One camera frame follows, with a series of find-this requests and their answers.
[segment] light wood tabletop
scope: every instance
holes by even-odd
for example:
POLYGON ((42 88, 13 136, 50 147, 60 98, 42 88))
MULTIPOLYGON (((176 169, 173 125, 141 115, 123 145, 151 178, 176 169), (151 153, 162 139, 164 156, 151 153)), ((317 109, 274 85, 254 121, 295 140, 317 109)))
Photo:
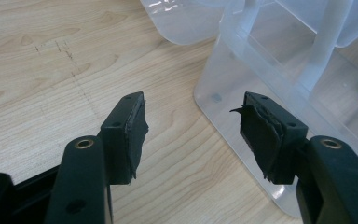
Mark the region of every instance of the light wood tabletop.
POLYGON ((115 223, 301 223, 194 102, 213 43, 168 42, 139 0, 0 0, 0 172, 19 183, 58 165, 143 91, 150 129, 138 178, 112 187, 115 223))

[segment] wooden table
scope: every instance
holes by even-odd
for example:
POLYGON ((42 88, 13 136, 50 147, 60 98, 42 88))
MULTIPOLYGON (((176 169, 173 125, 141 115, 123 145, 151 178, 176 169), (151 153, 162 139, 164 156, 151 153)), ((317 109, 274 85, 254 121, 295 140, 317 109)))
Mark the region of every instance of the wooden table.
POLYGON ((96 134, 143 91, 138 179, 112 187, 119 223, 300 223, 260 188, 193 100, 214 40, 177 46, 139 0, 0 1, 0 172, 15 183, 96 134))

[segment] transparent plastic box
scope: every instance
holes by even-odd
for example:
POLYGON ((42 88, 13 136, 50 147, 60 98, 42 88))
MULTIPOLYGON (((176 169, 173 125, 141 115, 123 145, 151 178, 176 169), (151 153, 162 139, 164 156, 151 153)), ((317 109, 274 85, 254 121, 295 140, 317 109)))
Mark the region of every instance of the transparent plastic box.
POLYGON ((229 111, 242 105, 246 91, 267 95, 307 124, 309 137, 342 139, 358 155, 358 67, 334 48, 348 40, 342 31, 355 5, 329 1, 316 35, 279 2, 234 0, 226 6, 194 97, 273 201, 300 217, 295 185, 274 186, 263 178, 240 135, 240 115, 229 111))
POLYGON ((159 33, 178 45, 190 45, 219 33, 228 0, 141 0, 159 33))

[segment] plastic container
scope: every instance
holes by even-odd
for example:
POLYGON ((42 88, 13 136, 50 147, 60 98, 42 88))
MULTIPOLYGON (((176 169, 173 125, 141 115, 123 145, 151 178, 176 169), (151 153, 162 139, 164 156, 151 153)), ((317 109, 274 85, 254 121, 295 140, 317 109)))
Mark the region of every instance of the plastic container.
POLYGON ((219 33, 228 0, 141 0, 160 34, 178 45, 190 45, 219 33))
MULTIPOLYGON (((327 0, 277 0, 283 7, 303 21, 313 32, 318 33, 323 19, 327 0)), ((337 40, 337 47, 347 47, 358 37, 358 0, 353 0, 342 31, 337 40)))
POLYGON ((273 201, 293 217, 300 217, 296 187, 263 179, 240 136, 240 115, 229 111, 241 106, 246 91, 267 95, 307 124, 309 137, 342 139, 358 154, 358 67, 334 50, 352 2, 329 4, 316 35, 276 2, 230 2, 194 90, 204 114, 273 201))

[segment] clamp jaw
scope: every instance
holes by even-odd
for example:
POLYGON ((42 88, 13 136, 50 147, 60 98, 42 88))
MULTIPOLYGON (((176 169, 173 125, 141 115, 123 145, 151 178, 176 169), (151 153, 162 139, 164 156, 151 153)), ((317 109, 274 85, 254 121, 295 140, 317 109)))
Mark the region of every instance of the clamp jaw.
POLYGON ((123 97, 96 136, 68 143, 60 166, 16 186, 0 174, 0 223, 113 223, 110 185, 136 178, 147 132, 144 94, 123 97))
POLYGON ((293 184, 304 223, 358 223, 358 157, 345 142, 306 138, 308 127, 267 96, 246 92, 241 135, 264 177, 293 184))

